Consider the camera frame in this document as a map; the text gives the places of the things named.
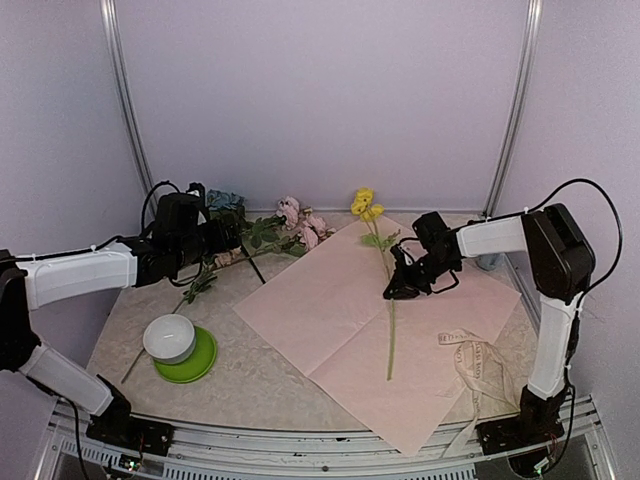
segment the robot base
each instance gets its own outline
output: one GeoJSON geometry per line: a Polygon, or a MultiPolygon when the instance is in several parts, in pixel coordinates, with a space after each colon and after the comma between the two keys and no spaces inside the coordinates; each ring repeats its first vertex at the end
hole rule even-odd
{"type": "Polygon", "coordinates": [[[173,426],[131,417],[126,430],[124,435],[114,434],[93,423],[87,428],[87,437],[134,452],[167,456],[173,439],[173,426]]]}
{"type": "MultiPolygon", "coordinates": [[[[494,420],[478,425],[478,438],[482,453],[497,453],[517,450],[532,445],[545,444],[553,437],[564,435],[560,421],[560,407],[567,394],[565,387],[558,395],[542,400],[532,394],[527,387],[522,390],[520,415],[517,417],[494,420]]],[[[515,473],[522,477],[537,478],[534,466],[549,456],[546,448],[509,458],[509,464],[515,473]]]]}

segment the green plate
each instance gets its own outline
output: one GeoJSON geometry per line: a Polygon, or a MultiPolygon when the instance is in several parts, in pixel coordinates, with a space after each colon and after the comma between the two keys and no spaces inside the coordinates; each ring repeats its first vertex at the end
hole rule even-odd
{"type": "Polygon", "coordinates": [[[196,347],[185,361],[167,365],[153,361],[162,378],[172,383],[190,383],[207,374],[218,355],[216,339],[204,328],[196,327],[196,347]]]}

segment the wrapping paper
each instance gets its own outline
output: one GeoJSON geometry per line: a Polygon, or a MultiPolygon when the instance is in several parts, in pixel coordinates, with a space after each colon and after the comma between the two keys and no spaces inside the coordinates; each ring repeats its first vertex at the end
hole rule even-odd
{"type": "MultiPolygon", "coordinates": [[[[383,236],[398,229],[412,236],[385,217],[378,226],[383,236]]],[[[462,393],[452,390],[456,346],[440,345],[438,334],[464,328],[493,343],[519,294],[465,265],[457,288],[396,302],[395,367],[387,381],[388,281],[379,252],[360,241],[368,232],[360,221],[345,227],[234,310],[354,417],[411,456],[462,393]]],[[[449,283],[445,275],[436,288],[449,283]]]]}

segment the lavender wall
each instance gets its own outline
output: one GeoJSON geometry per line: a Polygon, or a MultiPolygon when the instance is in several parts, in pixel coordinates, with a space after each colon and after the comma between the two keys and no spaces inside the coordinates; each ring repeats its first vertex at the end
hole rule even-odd
{"type": "MultiPolygon", "coordinates": [[[[546,0],[531,88],[500,211],[533,205],[576,176],[610,192],[625,227],[622,262],[586,300],[572,377],[593,392],[621,478],[640,458],[640,8],[633,0],[546,0]]],[[[615,251],[615,224],[588,187],[560,196],[598,256],[596,278],[615,251]]],[[[528,271],[521,257],[516,263],[528,271]]]]}
{"type": "Polygon", "coordinates": [[[152,171],[272,208],[480,210],[527,1],[118,2],[152,171]]]}
{"type": "MultiPolygon", "coordinates": [[[[98,2],[2,2],[0,111],[0,248],[53,252],[135,230],[142,194],[98,2]]],[[[34,330],[84,364],[114,295],[52,304],[34,330]]],[[[0,372],[0,477],[25,478],[52,405],[0,372]]]]}

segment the marble table surface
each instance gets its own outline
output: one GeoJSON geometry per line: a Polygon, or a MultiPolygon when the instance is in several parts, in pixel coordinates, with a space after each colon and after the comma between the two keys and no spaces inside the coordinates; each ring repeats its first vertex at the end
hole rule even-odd
{"type": "MultiPolygon", "coordinates": [[[[336,228],[354,221],[347,213],[321,215],[329,226],[336,228]]],[[[388,214],[389,218],[407,227],[418,216],[413,213],[388,214]]],[[[471,218],[468,215],[443,217],[451,227],[463,225],[471,218]]],[[[268,281],[295,260],[288,255],[268,254],[256,258],[256,263],[268,281]]],[[[465,268],[476,267],[468,260],[465,268]]],[[[489,275],[512,286],[504,266],[489,275]]],[[[218,341],[219,352],[214,367],[194,383],[177,385],[162,380],[146,354],[126,382],[121,383],[141,349],[147,325],[158,316],[170,313],[180,301],[184,288],[175,288],[168,281],[120,293],[88,370],[101,374],[121,390],[136,413],[208,425],[269,430],[367,430],[233,311],[234,305],[260,286],[249,262],[241,262],[221,270],[212,289],[179,310],[178,313],[195,325],[212,332],[218,341]]],[[[520,302],[495,344],[507,361],[518,399],[533,365],[536,341],[536,334],[520,302]]],[[[488,369],[487,374],[498,378],[499,371],[488,369]]],[[[507,405],[486,396],[482,402],[485,418],[512,411],[507,405]]],[[[466,391],[443,423],[470,420],[472,416],[471,393],[466,391]]]]}

